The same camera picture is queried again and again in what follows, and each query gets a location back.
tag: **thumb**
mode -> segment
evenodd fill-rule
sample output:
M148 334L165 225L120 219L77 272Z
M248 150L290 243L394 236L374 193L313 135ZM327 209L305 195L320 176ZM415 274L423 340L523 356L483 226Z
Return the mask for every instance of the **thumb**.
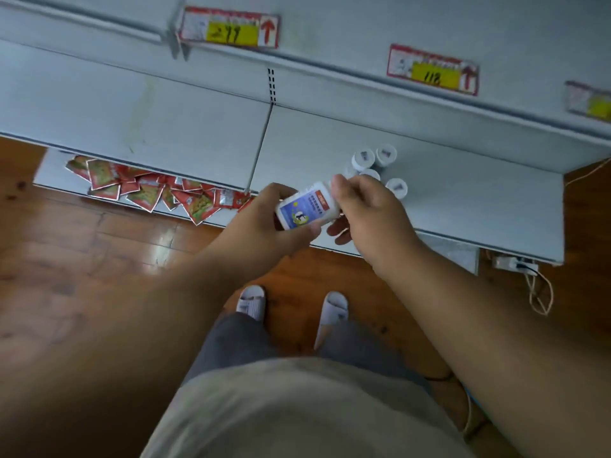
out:
M365 207L363 199L343 175L334 175L331 179L331 195L347 217L358 215Z
M299 249L308 247L321 232L321 222L314 220L308 225L298 226L292 230L280 231L278 233L279 243L285 255L293 254Z

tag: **pill bottle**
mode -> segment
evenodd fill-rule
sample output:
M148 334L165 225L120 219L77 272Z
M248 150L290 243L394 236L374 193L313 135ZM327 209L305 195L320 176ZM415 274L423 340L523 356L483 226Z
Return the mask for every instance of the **pill bottle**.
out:
M380 174L376 172L374 169L366 169L361 172L361 175L369 175L372 178L380 181Z
M374 168L382 173L386 167L397 160L397 149L393 145L384 144L376 149L376 162Z
M370 149L362 149L353 154L350 165L344 170L344 176L351 178L363 170L370 169L376 162L376 155Z
M386 188L392 191L399 200L408 195L408 184L400 178L391 178L386 182Z
M285 230L307 225L314 220L323 224L340 216L340 207L331 196L331 186L317 181L312 186L292 195L278 204L276 216Z

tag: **foot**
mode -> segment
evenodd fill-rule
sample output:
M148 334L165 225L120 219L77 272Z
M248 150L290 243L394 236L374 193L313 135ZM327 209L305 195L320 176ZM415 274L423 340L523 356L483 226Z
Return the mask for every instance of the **foot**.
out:
M325 296L323 309L320 313L320 324L314 349L318 349L325 340L327 332L340 321L348 319L348 300L341 292L331 291Z
M246 313L259 323L265 318L265 290L261 286L248 286L240 294L236 311Z

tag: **power strip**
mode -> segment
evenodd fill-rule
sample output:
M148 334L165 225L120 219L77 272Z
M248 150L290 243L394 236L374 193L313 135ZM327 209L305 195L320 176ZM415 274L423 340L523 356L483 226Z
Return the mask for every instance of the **power strip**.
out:
M518 272L525 275L537 276L539 265L532 262L519 259L517 257L495 257L493 267L499 270L508 270L510 272Z

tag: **yellow price label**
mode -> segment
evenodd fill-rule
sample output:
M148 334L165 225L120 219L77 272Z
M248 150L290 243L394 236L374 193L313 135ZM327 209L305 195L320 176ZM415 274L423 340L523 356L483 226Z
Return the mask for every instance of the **yellow price label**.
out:
M239 46L257 46L259 41L259 26L258 24L239 25L225 22L210 22L206 32L206 41Z
M588 114L603 120L611 121L611 98L601 95L594 95L590 99Z
M428 63L414 63L412 65L411 79L428 85L458 90L460 86L460 76L460 71L434 66Z

